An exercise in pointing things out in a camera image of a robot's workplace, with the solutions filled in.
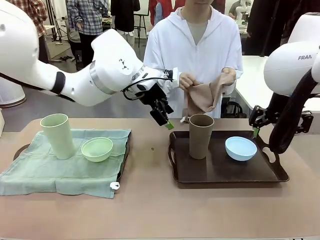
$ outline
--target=green cup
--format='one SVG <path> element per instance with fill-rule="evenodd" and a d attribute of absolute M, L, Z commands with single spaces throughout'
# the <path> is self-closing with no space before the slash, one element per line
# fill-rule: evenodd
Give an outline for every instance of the green cup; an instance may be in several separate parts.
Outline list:
<path fill-rule="evenodd" d="M 40 125 L 58 159 L 64 160 L 75 155 L 76 148 L 67 115 L 57 113 L 46 116 L 41 120 Z"/>

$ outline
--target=white hoodie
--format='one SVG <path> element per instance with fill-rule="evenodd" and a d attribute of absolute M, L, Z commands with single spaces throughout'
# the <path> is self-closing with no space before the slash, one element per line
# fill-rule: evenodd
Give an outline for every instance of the white hoodie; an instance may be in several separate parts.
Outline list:
<path fill-rule="evenodd" d="M 238 79 L 243 72 L 242 48 L 238 25 L 234 20 L 221 14 L 213 7 L 205 33 L 198 43 L 188 27 L 186 20 L 178 15 L 179 9 L 158 22 L 151 30 L 147 41 L 144 64 L 150 68 L 172 70 L 177 68 L 181 73 L 189 73 L 201 83 L 211 83 L 222 72 L 223 68 L 233 68 Z M 167 94 L 169 105 L 174 110 L 170 118 L 181 118 L 186 108 L 184 92 L 173 88 L 168 81 L 170 90 Z M 235 86 L 226 87 L 231 94 Z M 222 96 L 215 110 L 208 113 L 213 118 L 220 118 Z"/>

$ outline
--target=brown tabletop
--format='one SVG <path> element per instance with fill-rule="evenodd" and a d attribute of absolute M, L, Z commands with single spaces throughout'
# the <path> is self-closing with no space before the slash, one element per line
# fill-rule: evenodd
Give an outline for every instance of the brown tabletop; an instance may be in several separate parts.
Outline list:
<path fill-rule="evenodd" d="M 40 130 L 31 122 L 0 146 L 0 171 Z M 33 193 L 0 197 L 0 236 L 17 239 L 292 238 L 320 235 L 320 184 L 291 148 L 280 156 L 289 182 L 274 188 L 179 189 L 168 160 L 169 133 L 151 119 L 70 119 L 75 129 L 132 129 L 114 199 Z M 175 130 L 188 125 L 175 121 Z M 250 130 L 247 119 L 218 119 L 215 130 Z M 271 126 L 261 130 L 268 141 Z"/>

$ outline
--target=person's neck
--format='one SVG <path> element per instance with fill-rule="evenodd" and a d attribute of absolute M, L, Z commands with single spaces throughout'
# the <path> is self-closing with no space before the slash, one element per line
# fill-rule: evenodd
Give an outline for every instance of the person's neck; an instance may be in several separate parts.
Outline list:
<path fill-rule="evenodd" d="M 210 6 L 194 6 L 185 5 L 181 9 L 182 17 L 191 24 L 203 24 L 211 18 L 211 7 Z"/>

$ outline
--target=brown cup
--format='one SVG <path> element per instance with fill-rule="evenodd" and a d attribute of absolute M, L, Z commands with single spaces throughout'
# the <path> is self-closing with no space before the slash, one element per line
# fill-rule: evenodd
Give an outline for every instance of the brown cup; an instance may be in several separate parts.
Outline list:
<path fill-rule="evenodd" d="M 189 153 L 194 159 L 204 159 L 215 120 L 205 114 L 195 114 L 189 119 Z"/>

